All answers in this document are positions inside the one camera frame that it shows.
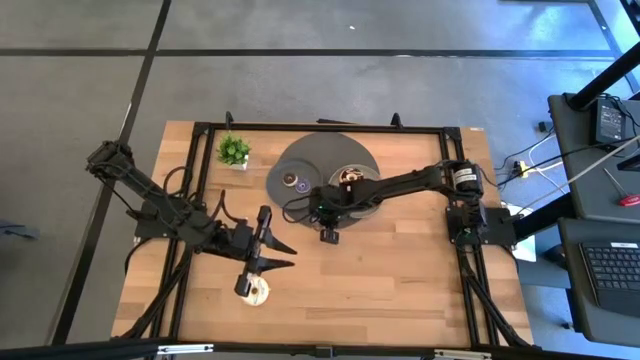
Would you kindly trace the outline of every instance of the wooden tabletop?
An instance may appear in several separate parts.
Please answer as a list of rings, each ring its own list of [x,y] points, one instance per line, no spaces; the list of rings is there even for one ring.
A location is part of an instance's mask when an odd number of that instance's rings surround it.
[[[184,165],[193,122],[168,122],[153,171],[161,183]],[[446,230],[447,200],[420,192],[385,201],[372,217],[340,231],[340,244],[319,241],[318,232],[286,223],[268,197],[266,177],[280,154],[307,135],[292,131],[234,131],[252,147],[248,168],[237,171],[212,158],[205,200],[215,204],[227,190],[227,207],[255,225],[260,205],[270,205],[273,234],[298,251],[287,255],[265,249],[268,257],[294,267],[263,274],[271,293],[258,307],[245,305],[233,287],[243,264],[209,255],[193,259],[180,340],[335,345],[469,345],[467,322],[455,256]],[[421,169],[441,160],[437,136],[422,134],[344,133],[373,155],[382,177]],[[215,134],[214,149],[223,132]],[[465,154],[495,180],[484,131],[463,128]],[[201,144],[196,164],[200,163]],[[170,189],[180,186],[174,176]],[[486,206],[499,206],[499,194],[485,185]],[[155,296],[168,241],[152,240],[133,256],[125,279],[113,335],[128,330]],[[532,341],[513,259],[501,248],[483,247],[492,298],[505,318]],[[476,299],[481,339],[484,316]],[[166,334],[170,312],[164,316]]]

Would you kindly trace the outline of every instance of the keyboard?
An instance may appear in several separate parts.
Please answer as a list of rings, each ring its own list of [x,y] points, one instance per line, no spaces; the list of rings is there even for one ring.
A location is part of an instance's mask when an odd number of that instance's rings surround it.
[[[598,306],[640,317],[640,243],[585,242],[580,250]]]

